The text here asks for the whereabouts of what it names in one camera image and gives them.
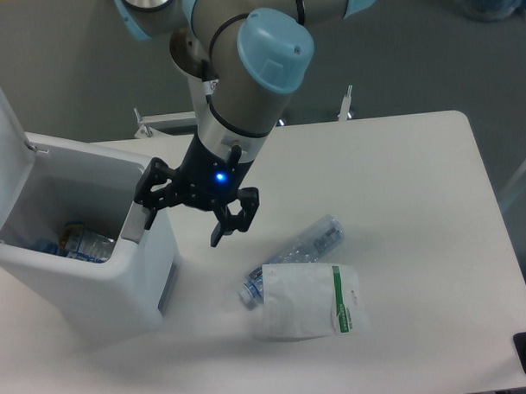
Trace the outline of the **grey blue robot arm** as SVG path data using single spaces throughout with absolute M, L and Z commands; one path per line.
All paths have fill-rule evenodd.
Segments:
M 198 73 L 217 85 L 195 110 L 197 130 L 178 168 L 154 158 L 136 185 L 149 229 L 157 213 L 183 204 L 215 215 L 210 243 L 246 232 L 260 204 L 243 182 L 300 88 L 314 56 L 310 28 L 343 21 L 376 0 L 113 0 L 139 40 L 184 29 Z

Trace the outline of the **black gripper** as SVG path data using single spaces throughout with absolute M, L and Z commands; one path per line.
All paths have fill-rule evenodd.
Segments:
M 214 155 L 194 135 L 179 168 L 170 168 L 161 158 L 153 157 L 136 184 L 133 200 L 148 211 L 144 229 L 149 230 L 157 212 L 184 204 L 204 211 L 213 211 L 217 225 L 210 237 L 210 246 L 235 231 L 248 232 L 260 205 L 257 187 L 240 188 L 253 162 L 240 163 L 236 152 L 231 160 Z M 234 214 L 229 204 L 238 200 L 241 209 Z

